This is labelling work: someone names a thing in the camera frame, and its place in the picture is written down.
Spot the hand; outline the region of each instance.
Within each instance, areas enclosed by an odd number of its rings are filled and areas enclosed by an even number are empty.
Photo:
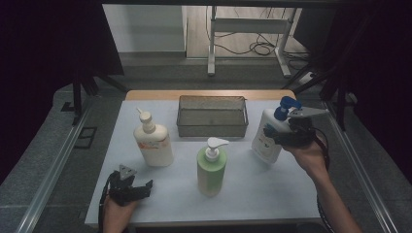
[[[283,149],[293,154],[297,164],[299,164],[312,179],[319,176],[327,176],[322,149],[315,141],[306,147],[293,148],[283,146]]]
[[[121,233],[130,222],[138,203],[138,201],[134,201],[126,206],[119,206],[107,195],[103,210],[103,233]]]

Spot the white pump bottle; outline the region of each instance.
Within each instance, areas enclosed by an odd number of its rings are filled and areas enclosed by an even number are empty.
[[[288,123],[289,108],[300,108],[301,105],[289,96],[284,96],[281,100],[280,107],[276,110],[265,109],[261,115],[260,124],[257,134],[252,141],[252,149],[255,154],[266,163],[275,163],[279,157],[282,146],[276,145],[272,138],[264,135],[264,128],[270,128],[279,133],[291,132]]]
[[[142,125],[135,128],[133,135],[146,163],[154,167],[169,166],[174,158],[167,128],[155,124],[151,113],[137,110]]]

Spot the blue bottle cap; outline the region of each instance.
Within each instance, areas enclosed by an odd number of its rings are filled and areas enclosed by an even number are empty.
[[[302,105],[300,104],[299,101],[289,97],[289,96],[284,96],[281,99],[281,104],[280,107],[278,107],[275,111],[275,113],[273,114],[273,116],[277,119],[277,120],[281,120],[284,121],[288,118],[288,113],[289,113],[289,109],[291,107],[295,107],[297,109],[302,108]]]

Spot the bottle cap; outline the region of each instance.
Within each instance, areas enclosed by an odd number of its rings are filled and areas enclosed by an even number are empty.
[[[219,138],[209,138],[207,140],[207,146],[209,147],[206,149],[206,159],[210,162],[214,162],[219,158],[219,149],[218,147],[222,145],[229,144],[229,141],[219,139]]]
[[[277,119],[277,120],[281,120],[284,121],[288,118],[288,113],[289,113],[289,109],[291,107],[295,107],[297,109],[302,108],[302,105],[300,104],[299,101],[289,97],[289,96],[284,96],[281,99],[281,104],[280,107],[278,107],[275,111],[275,113],[273,114],[273,116]]]
[[[141,109],[137,109],[137,111],[139,111],[140,113],[139,118],[142,123],[149,123],[150,121],[152,121],[151,113],[142,111]]]
[[[142,111],[141,109],[137,109],[140,115],[140,121],[143,123],[143,131],[145,133],[153,133],[155,132],[155,123],[152,121],[152,115],[149,112]]]

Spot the pump dispenser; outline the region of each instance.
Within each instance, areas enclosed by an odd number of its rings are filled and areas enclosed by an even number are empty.
[[[155,124],[151,113],[137,110],[142,124],[135,128],[133,135],[146,164],[154,167],[169,166],[174,159],[167,128]]]
[[[300,109],[301,104],[289,96],[281,99],[280,106],[274,109],[265,109],[261,115],[257,134],[252,141],[252,149],[255,154],[266,163],[275,163],[279,157],[282,146],[276,145],[275,141],[264,135],[263,128],[271,127],[279,133],[291,132],[288,123],[289,109],[295,107]]]
[[[215,196],[222,189],[227,155],[226,151],[219,147],[227,144],[227,140],[209,138],[207,147],[197,154],[198,187],[206,196]]]

